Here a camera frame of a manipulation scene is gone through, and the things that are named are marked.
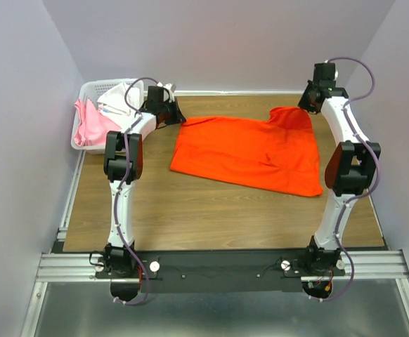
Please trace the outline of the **orange t shirt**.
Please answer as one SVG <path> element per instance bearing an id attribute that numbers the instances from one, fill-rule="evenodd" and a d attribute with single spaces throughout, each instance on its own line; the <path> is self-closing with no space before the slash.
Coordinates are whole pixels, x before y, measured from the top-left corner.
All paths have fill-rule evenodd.
<path id="1" fill-rule="evenodd" d="M 179 129 L 170 169 L 300 197 L 323 193 L 313 125 L 298 107 L 275 107 L 266 121 L 189 118 Z"/>

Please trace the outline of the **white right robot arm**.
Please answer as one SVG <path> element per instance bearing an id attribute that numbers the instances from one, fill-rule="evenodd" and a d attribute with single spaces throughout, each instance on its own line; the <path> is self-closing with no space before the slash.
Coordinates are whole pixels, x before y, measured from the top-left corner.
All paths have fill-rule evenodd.
<path id="1" fill-rule="evenodd" d="M 310 275 L 321 275 L 336 267 L 353 206 L 379 183 L 382 149 L 362 132 L 351 111 L 352 102 L 346 89 L 337 85 L 334 60 L 316 63 L 298 106 L 325 117 L 336 148 L 325 169 L 328 198 L 323 219 L 298 262 Z"/>

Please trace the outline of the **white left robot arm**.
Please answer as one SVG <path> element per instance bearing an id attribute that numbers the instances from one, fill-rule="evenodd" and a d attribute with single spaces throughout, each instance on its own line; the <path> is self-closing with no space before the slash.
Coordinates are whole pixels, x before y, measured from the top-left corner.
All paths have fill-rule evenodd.
<path id="1" fill-rule="evenodd" d="M 109 275 L 128 278 L 141 268 L 134 252 L 131 218 L 133 195 L 143 170 L 143 140 L 163 126 L 186 122 L 175 90 L 174 84 L 149 86 L 146 100 L 131 114 L 129 125 L 106 136 L 103 170 L 109 181 L 112 213 L 101 265 Z"/>

